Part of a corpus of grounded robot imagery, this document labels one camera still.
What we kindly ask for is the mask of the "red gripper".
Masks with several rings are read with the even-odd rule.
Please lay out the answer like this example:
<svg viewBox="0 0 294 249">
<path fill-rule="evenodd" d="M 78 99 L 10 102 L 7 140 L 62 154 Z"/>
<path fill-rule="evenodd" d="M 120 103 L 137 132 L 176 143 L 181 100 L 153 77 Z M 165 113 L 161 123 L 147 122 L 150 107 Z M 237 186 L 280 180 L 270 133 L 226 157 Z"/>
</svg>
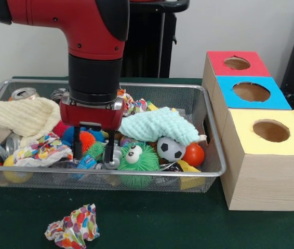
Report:
<svg viewBox="0 0 294 249">
<path fill-rule="evenodd" d="M 109 105 L 92 106 L 75 103 L 70 98 L 62 98 L 60 102 L 60 115 L 64 124 L 74 127 L 74 158 L 81 160 L 82 142 L 80 140 L 81 126 L 99 127 L 109 130 L 109 141 L 105 146 L 104 164 L 111 168 L 113 162 L 115 131 L 119 129 L 124 112 L 124 101 L 117 98 Z"/>
</svg>

